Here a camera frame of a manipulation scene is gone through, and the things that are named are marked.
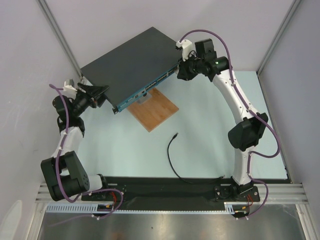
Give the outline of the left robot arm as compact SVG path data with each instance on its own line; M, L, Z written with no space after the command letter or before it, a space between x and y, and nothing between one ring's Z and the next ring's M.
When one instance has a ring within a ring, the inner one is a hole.
M83 83L74 85L72 80L66 81L62 88L52 84L50 87L58 93L52 105L58 114L60 140L51 157L40 164L49 194L56 202L67 200L73 203L87 192L99 200L105 200L110 195L110 187L103 183L101 174L86 173L77 152L85 136L81 115L89 107L101 107L109 87Z

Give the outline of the aluminium frame post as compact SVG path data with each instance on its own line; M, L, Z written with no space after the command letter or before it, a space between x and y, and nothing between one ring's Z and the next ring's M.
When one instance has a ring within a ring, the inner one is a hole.
M290 23L292 22L296 12L298 11L300 5L303 3L303 0L293 0L288 11L286 12L279 28L277 29L267 51L265 52L257 70L256 75L260 77L263 70L265 69L266 65L268 64L270 58L272 57L274 51L276 50L278 44L280 43L282 37L284 36L287 28L289 27Z
M70 48L70 45L68 44L49 4L46 0L36 0L36 3L38 4L40 10L42 11L44 17L46 18L48 25L50 26L53 34L57 38L62 50L64 51L68 61L70 62L73 70L76 72L79 79L83 78L83 75L81 73L81 68L75 58L74 53L72 52L72 49Z

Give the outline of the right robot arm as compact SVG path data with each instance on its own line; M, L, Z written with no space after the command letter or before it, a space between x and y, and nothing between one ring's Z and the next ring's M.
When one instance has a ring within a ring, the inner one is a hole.
M176 49L182 51L182 58L178 61L178 79L190 81L199 74L208 77L232 112L235 126L227 136L234 148L235 160L229 196L242 201L254 187L249 177L249 157L263 136L266 128L263 121L268 121L268 116L249 106L242 88L238 86L229 58L217 56L210 38L195 43L187 39L179 40Z

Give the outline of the aluminium front rail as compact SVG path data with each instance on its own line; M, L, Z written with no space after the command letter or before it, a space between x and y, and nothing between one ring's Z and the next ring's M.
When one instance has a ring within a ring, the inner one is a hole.
M35 197L36 203L54 202L46 183L41 183ZM308 204L305 189L298 184L268 184L267 204Z

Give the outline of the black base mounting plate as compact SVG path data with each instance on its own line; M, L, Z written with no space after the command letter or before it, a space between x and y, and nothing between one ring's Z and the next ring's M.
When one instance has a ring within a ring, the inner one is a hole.
M115 177L103 176L103 189L117 192L98 192L85 195L86 202L116 200L125 209L142 208L149 210L213 210L225 202L240 205L258 203L261 198L258 188L245 192L238 198L230 197L230 178L188 178L174 177Z

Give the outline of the wooden base board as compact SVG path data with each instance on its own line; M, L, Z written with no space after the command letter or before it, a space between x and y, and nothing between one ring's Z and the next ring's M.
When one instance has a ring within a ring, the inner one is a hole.
M141 105L135 101L127 109L150 133L174 115L179 108L157 88L151 89L148 93L152 95L148 101Z

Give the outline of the aluminium frame post left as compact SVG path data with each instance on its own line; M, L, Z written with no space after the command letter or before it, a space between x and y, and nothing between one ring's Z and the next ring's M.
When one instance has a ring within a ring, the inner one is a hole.
M44 17L46 18L48 25L50 26L53 34L57 38L62 50L64 51L68 61L70 62L73 70L76 72L79 79L83 78L83 75L81 73L81 68L75 58L74 53L72 52L72 49L70 48L70 45L68 44L49 4L46 0L36 0L36 3L38 4L40 10L42 11Z

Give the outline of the aluminium frame post right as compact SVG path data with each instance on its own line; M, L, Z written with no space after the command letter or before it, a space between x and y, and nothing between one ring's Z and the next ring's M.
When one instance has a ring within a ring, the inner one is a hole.
M272 57L274 51L276 50L278 44L280 43L282 37L284 36L287 28L289 27L290 23L292 22L296 12L298 11L300 5L303 3L303 0L293 0L288 11L286 12L279 28L277 29L267 51L265 52L257 70L256 75L260 77L263 70L265 69L266 65L268 64L270 58Z

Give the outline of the dark grey network switch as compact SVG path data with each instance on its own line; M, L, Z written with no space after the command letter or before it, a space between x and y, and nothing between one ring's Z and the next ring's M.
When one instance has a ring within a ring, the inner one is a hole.
M117 114L174 73L182 54L176 41L150 27L80 70L104 93Z

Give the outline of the metal switch stand bracket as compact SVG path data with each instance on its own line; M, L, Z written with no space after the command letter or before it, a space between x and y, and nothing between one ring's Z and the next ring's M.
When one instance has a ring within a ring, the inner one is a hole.
M143 103L145 103L146 101L148 101L150 98L152 97L152 95L148 92L144 93L136 102L139 105L142 105Z

